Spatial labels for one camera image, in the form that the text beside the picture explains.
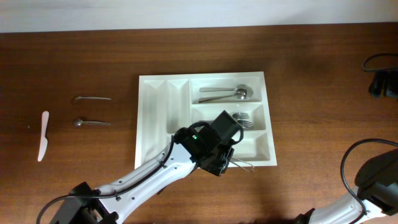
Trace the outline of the metal teaspoon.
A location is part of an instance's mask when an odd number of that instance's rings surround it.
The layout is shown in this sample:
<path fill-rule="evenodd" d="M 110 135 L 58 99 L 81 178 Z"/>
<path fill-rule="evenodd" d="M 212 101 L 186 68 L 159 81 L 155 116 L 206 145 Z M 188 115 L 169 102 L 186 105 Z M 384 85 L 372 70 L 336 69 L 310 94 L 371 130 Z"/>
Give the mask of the metal teaspoon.
<path fill-rule="evenodd" d="M 100 96 L 76 96 L 72 102 L 77 102 L 80 100 L 111 100 L 111 98 L 100 97 Z"/>
<path fill-rule="evenodd" d="M 75 119 L 74 121 L 73 121 L 73 124 L 76 126 L 76 127 L 79 127 L 79 126 L 82 126 L 82 125 L 93 125 L 93 126 L 110 126 L 111 125 L 111 123 L 107 123 L 107 122 L 103 122 L 103 121 L 86 121 L 86 120 L 83 120 L 83 119 L 80 119 L 80 118 L 78 118 L 78 119 Z"/>

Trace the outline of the large metal spoon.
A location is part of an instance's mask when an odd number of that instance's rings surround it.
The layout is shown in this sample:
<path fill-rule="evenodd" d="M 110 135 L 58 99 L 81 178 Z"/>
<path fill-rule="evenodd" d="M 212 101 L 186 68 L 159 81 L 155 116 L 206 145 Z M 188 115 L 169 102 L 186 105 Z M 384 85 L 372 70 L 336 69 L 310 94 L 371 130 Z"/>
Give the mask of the large metal spoon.
<path fill-rule="evenodd" d="M 198 102 L 199 103 L 205 103 L 205 102 L 208 102 L 208 101 L 219 100 L 219 99 L 230 98 L 230 97 L 235 97 L 237 99 L 244 100 L 244 99 L 246 99 L 247 95 L 248 95 L 247 90 L 245 90 L 243 88 L 238 88 L 235 91 L 235 93 L 233 93 L 232 95 L 216 96 L 216 97 L 209 97 L 209 98 L 200 98 L 198 100 Z"/>
<path fill-rule="evenodd" d="M 240 100 L 248 100 L 250 99 L 254 91 L 250 86 L 247 85 L 238 85 L 234 88 L 221 88 L 221 87 L 202 87 L 200 88 L 200 92 L 214 92 L 214 91 L 233 91 L 236 98 Z"/>

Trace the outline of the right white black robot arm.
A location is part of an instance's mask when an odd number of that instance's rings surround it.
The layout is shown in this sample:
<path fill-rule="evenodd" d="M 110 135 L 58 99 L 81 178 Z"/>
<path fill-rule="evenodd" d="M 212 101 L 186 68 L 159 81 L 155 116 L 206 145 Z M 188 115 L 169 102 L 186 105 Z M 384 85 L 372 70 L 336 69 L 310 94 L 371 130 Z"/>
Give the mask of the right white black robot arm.
<path fill-rule="evenodd" d="M 379 143 L 397 147 L 385 139 L 363 139 L 351 145 L 343 155 L 340 176 L 347 194 L 333 204 L 298 215 L 294 223 L 329 224 L 363 223 L 367 220 L 397 213 L 397 149 L 366 161 L 356 174 L 354 188 L 345 177 L 345 162 L 354 148 L 365 143 Z"/>

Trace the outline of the metal fork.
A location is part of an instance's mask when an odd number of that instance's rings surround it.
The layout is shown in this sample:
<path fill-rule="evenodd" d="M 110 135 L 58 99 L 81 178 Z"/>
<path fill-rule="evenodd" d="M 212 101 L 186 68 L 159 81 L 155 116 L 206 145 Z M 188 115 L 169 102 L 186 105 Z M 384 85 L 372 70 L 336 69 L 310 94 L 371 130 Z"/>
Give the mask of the metal fork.
<path fill-rule="evenodd" d="M 243 119 L 239 119 L 238 123 L 243 127 L 243 128 L 253 128 L 254 127 L 254 123 L 250 122 L 250 121 L 246 121 Z"/>
<path fill-rule="evenodd" d="M 247 113 L 242 113 L 242 112 L 238 112 L 238 113 L 233 113 L 232 117 L 236 120 L 239 119 L 249 119 L 250 116 Z"/>

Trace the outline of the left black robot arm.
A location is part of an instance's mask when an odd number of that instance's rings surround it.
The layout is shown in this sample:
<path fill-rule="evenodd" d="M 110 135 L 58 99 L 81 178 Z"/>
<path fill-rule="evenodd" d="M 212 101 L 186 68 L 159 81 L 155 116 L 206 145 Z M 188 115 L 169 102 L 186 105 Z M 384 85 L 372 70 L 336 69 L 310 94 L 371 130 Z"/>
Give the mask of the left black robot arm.
<path fill-rule="evenodd" d="M 91 189 L 83 182 L 62 202 L 51 223 L 123 223 L 145 201 L 197 168 L 215 176 L 225 173 L 243 127 L 226 111 L 211 123 L 199 121 L 180 128 L 161 152 L 120 179 Z"/>

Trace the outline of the metal table knife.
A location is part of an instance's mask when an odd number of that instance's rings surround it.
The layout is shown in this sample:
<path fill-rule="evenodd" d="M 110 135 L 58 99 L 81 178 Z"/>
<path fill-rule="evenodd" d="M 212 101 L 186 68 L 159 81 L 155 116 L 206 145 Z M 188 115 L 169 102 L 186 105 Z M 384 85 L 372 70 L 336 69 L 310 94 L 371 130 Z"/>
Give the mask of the metal table knife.
<path fill-rule="evenodd" d="M 229 162 L 229 163 L 232 163 L 235 167 L 238 167 L 238 168 L 240 168 L 240 169 L 243 169 L 243 170 L 246 171 L 246 172 L 253 172 L 253 168 L 247 169 L 247 168 L 245 168 L 245 167 L 240 166 L 240 165 L 237 164 L 236 162 Z"/>
<path fill-rule="evenodd" d="M 246 164 L 246 165 L 248 165 L 250 168 L 253 168 L 253 172 L 255 171 L 255 167 L 251 164 L 251 163 L 249 163 L 249 162 L 246 162 L 246 161 L 243 161 L 243 160 L 241 160 L 241 159 L 237 159 L 237 158 L 234 158 L 234 157 L 232 157 L 231 159 L 230 159 L 230 162 L 240 162 L 240 163 L 243 163 L 243 164 Z"/>

